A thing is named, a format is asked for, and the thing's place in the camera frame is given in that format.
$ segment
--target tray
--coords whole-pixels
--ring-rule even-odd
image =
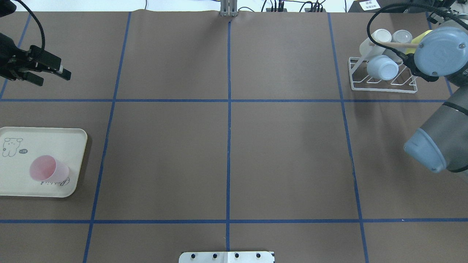
[[[0,128],[0,195],[67,197],[78,182],[88,135],[82,129],[3,127]],[[41,155],[50,155],[70,168],[60,183],[31,179],[29,167]]]

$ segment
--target brown table surface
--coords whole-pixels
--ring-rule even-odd
[[[72,79],[6,81],[0,127],[82,128],[89,140],[70,197],[0,197],[0,262],[225,250],[467,262],[468,184],[402,148],[455,87],[352,91],[347,59],[371,15],[38,12]],[[22,49],[40,46],[26,13],[0,21]],[[377,28],[417,36],[428,23],[383,14]]]

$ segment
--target sticker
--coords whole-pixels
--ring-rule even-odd
[[[359,2],[359,4],[362,7],[362,10],[367,11],[367,10],[374,10],[374,9],[379,9],[379,3],[377,0],[369,0],[369,1],[364,1],[364,2]]]
[[[22,138],[5,138],[3,142],[3,157],[13,157],[20,147]]]

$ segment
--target cable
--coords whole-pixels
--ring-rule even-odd
[[[304,8],[304,6],[305,6],[307,3],[310,3],[310,9],[312,9],[312,5],[313,5],[314,3],[312,3],[311,1],[307,1],[307,2],[304,2],[304,4],[302,4],[302,6],[301,6],[300,9],[299,9],[299,12],[302,11],[302,9]]]
[[[439,7],[443,7],[443,6],[444,6],[444,4],[445,4],[445,1],[446,1],[446,0],[444,0],[444,1],[442,2],[442,4],[440,4],[440,6],[439,6]]]
[[[295,3],[307,3],[307,2],[304,2],[304,1],[296,1],[296,0],[281,0],[282,2],[295,2]]]
[[[14,70],[14,69],[19,69],[19,68],[22,68],[22,67],[25,67],[25,66],[28,66],[28,65],[31,65],[35,62],[37,62],[42,54],[44,53],[44,49],[45,49],[45,34],[44,34],[44,29],[42,28],[42,25],[41,23],[39,22],[39,20],[37,19],[36,15],[34,15],[34,13],[31,11],[31,9],[29,9],[29,7],[23,3],[23,1],[21,0],[13,0],[13,1],[16,1],[18,3],[20,3],[28,12],[29,14],[31,15],[31,17],[34,19],[34,21],[36,21],[37,23],[37,26],[39,27],[39,31],[41,31],[41,41],[42,41],[42,45],[41,45],[41,50],[39,51],[39,54],[37,55],[36,58],[33,58],[31,61],[29,62],[26,62],[22,65],[19,65],[19,66],[13,66],[13,67],[2,67],[1,69],[4,69],[4,70]]]
[[[420,8],[425,8],[426,10],[428,11],[433,11],[434,13],[436,13],[437,15],[441,16],[441,17],[448,17],[450,19],[452,19],[453,21],[457,22],[459,25],[461,25],[464,29],[468,30],[468,24],[465,24],[462,20],[460,20],[460,18],[458,18],[456,15],[454,14],[449,14],[449,13],[446,13],[444,11],[441,11],[435,7],[432,7],[432,6],[428,6],[428,5],[422,5],[422,4],[415,4],[415,3],[396,3],[396,4],[390,4],[388,6],[385,6],[385,7],[382,7],[379,11],[377,11],[372,17],[371,19],[369,20],[369,23],[367,24],[367,36],[369,37],[369,39],[372,41],[372,43],[376,44],[377,46],[380,46],[380,47],[383,47],[383,48],[386,48],[386,49],[390,49],[391,51],[393,51],[395,54],[398,55],[399,58],[405,60],[408,58],[408,56],[399,51],[398,49],[395,49],[395,48],[391,48],[389,46],[386,46],[386,45],[383,45],[383,44],[380,44],[378,43],[377,41],[375,41],[375,39],[372,37],[371,35],[371,23],[372,21],[374,21],[374,19],[381,13],[383,13],[384,11],[388,10],[388,9],[391,9],[391,8],[394,8],[394,7],[420,7]]]
[[[309,10],[309,12],[317,12],[317,13],[320,13],[320,12],[323,12],[323,3],[325,2],[326,0],[323,0],[321,3],[319,3],[319,0],[317,0],[315,3],[314,3],[314,6]]]
[[[266,1],[267,1],[267,0],[265,0],[265,2],[263,2],[262,10],[260,10],[260,12],[263,12],[263,8],[265,7]]]
[[[252,11],[252,12],[255,12],[254,10],[250,9],[249,7],[241,7],[238,9],[238,11],[240,11],[242,8],[247,8],[248,10]]]

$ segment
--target plastic cup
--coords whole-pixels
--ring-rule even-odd
[[[391,80],[398,74],[398,65],[389,57],[379,55],[367,63],[367,73],[379,80]]]
[[[377,29],[372,33],[372,38],[380,42],[390,42],[392,41],[392,34],[386,29]],[[366,60],[369,60],[378,55],[382,55],[382,53],[385,51],[384,47],[371,46],[370,42],[371,40],[366,38],[359,46],[359,53],[361,53],[361,57],[365,56]]]
[[[42,155],[32,162],[29,174],[35,181],[59,183],[68,177],[70,169],[50,155]]]
[[[392,42],[395,42],[395,43],[411,43],[412,40],[413,40],[413,36],[411,35],[411,33],[409,33],[406,30],[403,30],[403,29],[396,31],[392,35]],[[397,49],[399,51],[403,52],[403,53],[405,53],[405,51],[406,51],[406,48],[404,48],[404,47],[403,48],[397,48]],[[386,49],[383,52],[383,55],[391,58],[395,62],[401,59],[399,56],[397,56],[390,49]]]

